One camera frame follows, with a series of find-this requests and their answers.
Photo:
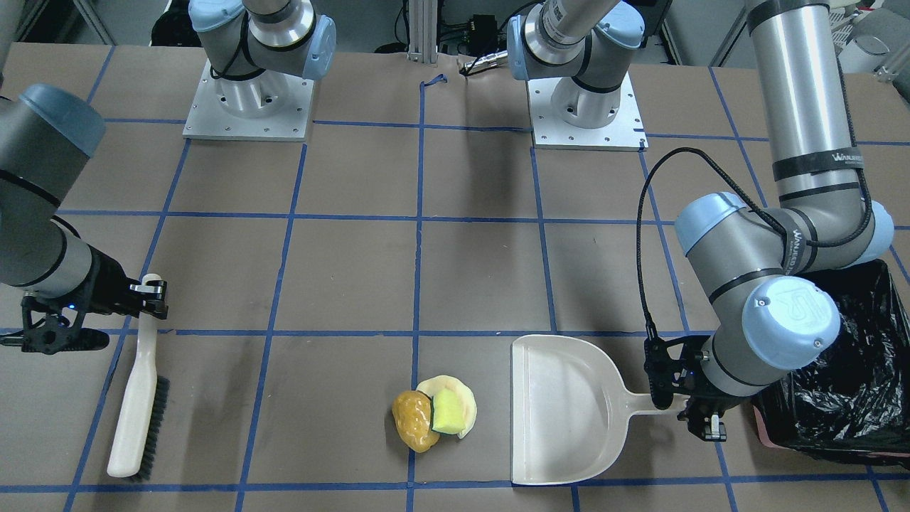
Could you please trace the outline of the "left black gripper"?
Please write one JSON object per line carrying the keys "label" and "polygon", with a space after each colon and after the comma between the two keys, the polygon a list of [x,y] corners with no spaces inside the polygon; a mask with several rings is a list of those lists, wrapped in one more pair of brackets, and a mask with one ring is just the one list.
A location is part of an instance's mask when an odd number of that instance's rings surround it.
{"label": "left black gripper", "polygon": [[685,421],[692,434],[701,434],[703,441],[727,441],[724,413],[740,405],[744,399],[728,395],[711,383],[702,364],[711,356],[702,350],[709,341],[707,335],[687,335],[666,341],[656,334],[643,343],[651,402],[658,410],[667,410],[674,398],[688,396],[679,421]]}

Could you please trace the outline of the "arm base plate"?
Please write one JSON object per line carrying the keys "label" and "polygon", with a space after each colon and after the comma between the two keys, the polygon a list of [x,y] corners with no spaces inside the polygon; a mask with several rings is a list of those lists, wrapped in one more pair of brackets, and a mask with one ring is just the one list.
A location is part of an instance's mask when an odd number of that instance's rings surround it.
{"label": "arm base plate", "polygon": [[205,67],[183,129],[186,139],[305,142],[316,82],[275,71],[246,81],[215,79]]}
{"label": "arm base plate", "polygon": [[538,149],[621,150],[649,148],[627,73],[605,94],[583,90],[571,78],[527,81],[534,146]]}

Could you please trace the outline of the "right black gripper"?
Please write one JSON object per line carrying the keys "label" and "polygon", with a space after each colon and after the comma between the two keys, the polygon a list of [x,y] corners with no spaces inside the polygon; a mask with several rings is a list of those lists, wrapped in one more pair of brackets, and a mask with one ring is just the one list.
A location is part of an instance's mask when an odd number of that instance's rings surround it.
{"label": "right black gripper", "polygon": [[2,344],[44,354],[101,350],[109,336],[85,328],[87,314],[166,320],[168,304],[144,304],[144,298],[166,298],[167,289],[168,282],[162,279],[141,283],[129,278],[116,260],[95,252],[87,278],[68,294],[56,298],[26,294],[21,302],[23,328],[4,334]]}

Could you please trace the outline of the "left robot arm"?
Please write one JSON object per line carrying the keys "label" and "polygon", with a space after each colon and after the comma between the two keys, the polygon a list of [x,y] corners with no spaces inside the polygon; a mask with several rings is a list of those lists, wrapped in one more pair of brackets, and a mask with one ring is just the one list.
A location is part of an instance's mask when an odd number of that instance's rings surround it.
{"label": "left robot arm", "polygon": [[828,1],[747,1],[779,206],[761,208],[714,159],[728,184],[674,221],[719,326],[712,335],[663,340],[636,270],[646,321],[646,375],[659,410],[687,399],[679,419],[703,441],[722,442],[724,413],[808,366],[831,346],[841,318],[807,272],[877,259],[893,220],[865,177],[833,49]]}

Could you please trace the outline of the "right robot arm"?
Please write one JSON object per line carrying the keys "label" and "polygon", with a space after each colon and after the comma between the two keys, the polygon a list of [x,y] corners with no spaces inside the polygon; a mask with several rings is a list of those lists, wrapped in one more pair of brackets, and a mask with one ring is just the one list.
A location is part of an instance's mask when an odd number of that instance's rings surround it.
{"label": "right robot arm", "polygon": [[[184,136],[301,140],[313,88],[328,74],[337,25],[310,1],[191,1],[207,52]],[[88,314],[168,318],[168,285],[132,279],[81,239],[58,209],[105,133],[86,101],[45,83],[2,100],[2,282],[20,289],[22,326],[4,346],[55,354],[107,347]]]}

